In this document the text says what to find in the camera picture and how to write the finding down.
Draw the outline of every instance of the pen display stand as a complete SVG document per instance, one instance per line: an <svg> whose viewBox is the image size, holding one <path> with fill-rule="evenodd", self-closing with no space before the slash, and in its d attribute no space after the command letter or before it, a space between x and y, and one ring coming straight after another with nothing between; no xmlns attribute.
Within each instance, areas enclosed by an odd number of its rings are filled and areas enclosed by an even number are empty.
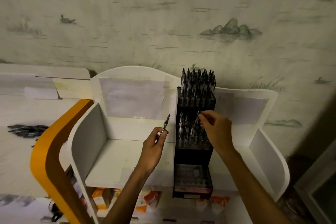
<svg viewBox="0 0 336 224"><path fill-rule="evenodd" d="M177 88L177 97L173 197L209 199L213 185L208 165L213 147L208 140L201 140L199 136L190 140L190 128L184 131L185 137L180 138L180 119L183 114L193 123L199 110L214 110L216 99L212 94L203 104L197 101L200 104L196 105L192 99L186 104L186 99L181 96L181 87Z"/></svg>

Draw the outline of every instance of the right hand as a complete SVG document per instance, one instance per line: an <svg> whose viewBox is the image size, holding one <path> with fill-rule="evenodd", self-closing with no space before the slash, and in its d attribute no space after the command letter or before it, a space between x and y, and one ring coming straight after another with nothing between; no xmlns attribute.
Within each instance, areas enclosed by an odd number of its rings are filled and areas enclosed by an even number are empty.
<svg viewBox="0 0 336 224"><path fill-rule="evenodd" d="M210 143L220 156L226 156L236 151L232 143L231 120L214 111L201 112L199 119Z"/></svg>

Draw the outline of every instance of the bunch of pens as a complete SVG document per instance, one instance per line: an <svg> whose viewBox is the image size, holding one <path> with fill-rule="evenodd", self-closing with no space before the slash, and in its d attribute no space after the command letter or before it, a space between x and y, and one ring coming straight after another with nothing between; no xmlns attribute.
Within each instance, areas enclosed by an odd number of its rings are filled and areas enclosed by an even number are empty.
<svg viewBox="0 0 336 224"><path fill-rule="evenodd" d="M179 147L187 147L189 144L202 145L209 144L209 139L205 133L205 129L200 125L200 119L198 115L201 110L197 112L195 119L191 119L189 114L180 113L179 124Z"/></svg>
<svg viewBox="0 0 336 224"><path fill-rule="evenodd" d="M213 71L195 69L182 70L181 76L181 106L185 107L209 107L212 93L216 87L216 79Z"/></svg>

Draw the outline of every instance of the white frame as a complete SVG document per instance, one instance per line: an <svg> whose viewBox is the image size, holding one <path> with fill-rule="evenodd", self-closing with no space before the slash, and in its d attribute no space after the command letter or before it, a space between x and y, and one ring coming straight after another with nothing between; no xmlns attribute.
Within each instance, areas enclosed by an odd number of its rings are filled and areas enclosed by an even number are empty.
<svg viewBox="0 0 336 224"><path fill-rule="evenodd" d="M297 193L319 224L332 224L319 207L313 193L336 173L336 140L294 185Z"/></svg>

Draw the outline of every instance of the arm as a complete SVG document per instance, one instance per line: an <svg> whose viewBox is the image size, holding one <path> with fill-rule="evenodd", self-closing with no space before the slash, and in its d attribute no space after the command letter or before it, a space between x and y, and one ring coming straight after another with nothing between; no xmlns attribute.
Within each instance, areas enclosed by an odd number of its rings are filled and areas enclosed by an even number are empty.
<svg viewBox="0 0 336 224"><path fill-rule="evenodd" d="M254 224L290 224L234 149L231 121L214 111L199 115L209 141L227 166Z"/></svg>
<svg viewBox="0 0 336 224"><path fill-rule="evenodd" d="M131 221L139 193L160 161L163 143L168 134L166 130L163 131L157 144L155 144L157 134L161 131L162 128L154 128L149 137L143 142L138 164L104 219L104 224L128 224Z"/></svg>

